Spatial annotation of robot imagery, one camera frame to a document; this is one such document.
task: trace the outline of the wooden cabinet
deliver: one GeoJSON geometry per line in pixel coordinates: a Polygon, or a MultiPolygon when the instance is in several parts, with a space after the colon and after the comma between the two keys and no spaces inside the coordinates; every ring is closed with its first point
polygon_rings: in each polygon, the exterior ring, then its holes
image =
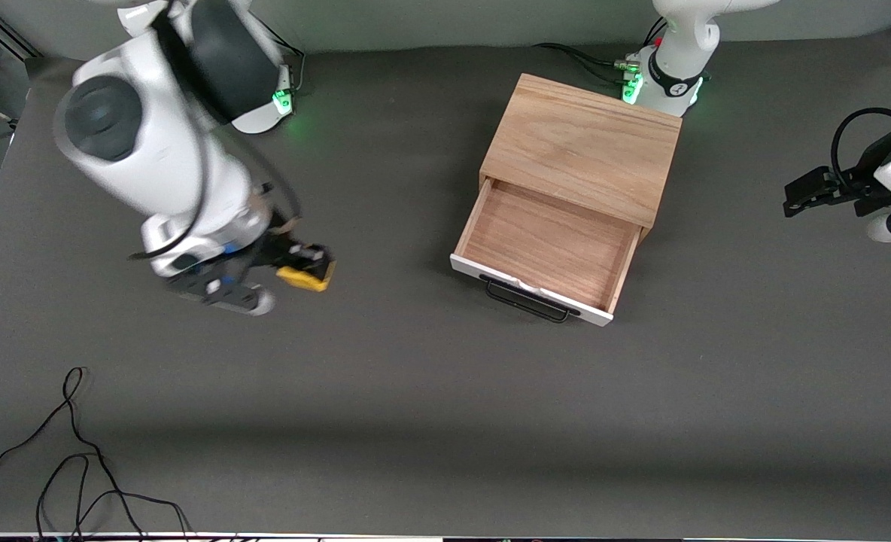
{"type": "Polygon", "coordinates": [[[549,319],[610,323],[679,134],[678,117],[522,75],[452,268],[549,319]]]}

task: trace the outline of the wooden drawer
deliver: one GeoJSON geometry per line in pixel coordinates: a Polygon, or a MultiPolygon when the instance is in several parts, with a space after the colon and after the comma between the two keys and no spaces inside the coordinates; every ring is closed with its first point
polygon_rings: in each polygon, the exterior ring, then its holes
{"type": "Polygon", "coordinates": [[[547,319],[613,319],[652,229],[680,120],[522,75],[452,268],[547,319]]]}

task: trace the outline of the green light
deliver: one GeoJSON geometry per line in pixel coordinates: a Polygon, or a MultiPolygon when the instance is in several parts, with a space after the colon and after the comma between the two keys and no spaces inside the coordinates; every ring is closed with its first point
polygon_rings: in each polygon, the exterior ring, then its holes
{"type": "Polygon", "coordinates": [[[700,80],[696,82],[696,90],[693,90],[693,97],[689,99],[689,104],[693,105],[696,103],[696,99],[700,97],[700,87],[703,86],[703,77],[700,77],[700,80]]]}
{"type": "Polygon", "coordinates": [[[291,93],[288,90],[276,90],[271,96],[271,102],[281,114],[291,113],[291,93]]]}
{"type": "Polygon", "coordinates": [[[627,103],[636,103],[636,99],[639,97],[639,90],[643,89],[643,75],[641,73],[637,73],[637,75],[629,80],[625,84],[625,89],[623,89],[623,102],[627,103]]]}

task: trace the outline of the yellow object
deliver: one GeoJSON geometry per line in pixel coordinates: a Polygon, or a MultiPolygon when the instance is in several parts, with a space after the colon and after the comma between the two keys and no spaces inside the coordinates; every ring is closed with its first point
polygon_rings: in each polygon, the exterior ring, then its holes
{"type": "Polygon", "coordinates": [[[319,281],[318,278],[311,274],[308,274],[305,271],[299,271],[298,269],[292,269],[291,267],[279,267],[276,275],[278,275],[278,278],[281,280],[287,282],[291,287],[302,288],[306,291],[322,292],[328,289],[328,284],[332,281],[332,269],[334,268],[334,261],[328,264],[328,271],[325,272],[324,281],[319,281]]]}

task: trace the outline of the open drawer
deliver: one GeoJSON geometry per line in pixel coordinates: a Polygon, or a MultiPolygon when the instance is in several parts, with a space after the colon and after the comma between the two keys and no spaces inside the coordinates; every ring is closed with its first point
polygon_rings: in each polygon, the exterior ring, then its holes
{"type": "Polygon", "coordinates": [[[452,268],[485,282],[491,296],[563,321],[604,326],[641,226],[486,178],[452,254],[452,268]]]}
{"type": "Polygon", "coordinates": [[[607,325],[679,134],[677,117],[522,75],[452,268],[535,315],[607,325]]]}

